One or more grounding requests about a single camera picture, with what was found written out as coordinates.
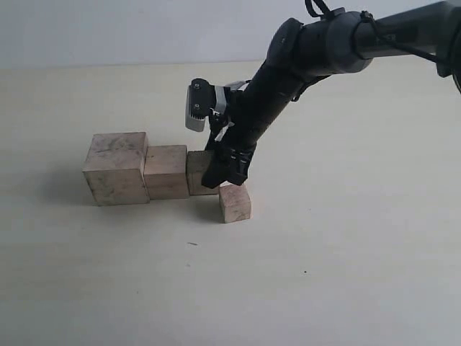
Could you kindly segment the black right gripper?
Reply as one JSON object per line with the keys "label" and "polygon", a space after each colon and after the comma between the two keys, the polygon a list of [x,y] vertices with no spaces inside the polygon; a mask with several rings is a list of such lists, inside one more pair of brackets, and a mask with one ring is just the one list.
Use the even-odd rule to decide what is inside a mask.
{"label": "black right gripper", "polygon": [[202,176],[202,186],[219,187],[224,182],[241,186],[248,179],[251,152],[268,127],[310,86],[310,79],[281,68],[260,68],[244,90],[205,82],[205,114],[210,137],[205,149],[234,150],[229,162],[214,155]]}

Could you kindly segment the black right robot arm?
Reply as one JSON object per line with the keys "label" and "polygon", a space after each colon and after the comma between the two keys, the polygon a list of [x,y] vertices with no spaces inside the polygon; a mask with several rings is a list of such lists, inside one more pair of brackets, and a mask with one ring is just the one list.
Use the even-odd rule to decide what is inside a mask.
{"label": "black right robot arm", "polygon": [[189,88],[193,115],[210,122],[213,156],[201,183],[242,185],[256,144],[277,116],[311,86],[331,76],[355,74],[375,58],[413,55],[436,65],[440,77],[460,83],[460,3],[439,1],[382,19],[367,11],[329,9],[307,1],[315,22],[286,20],[254,76],[225,86],[195,80]]}

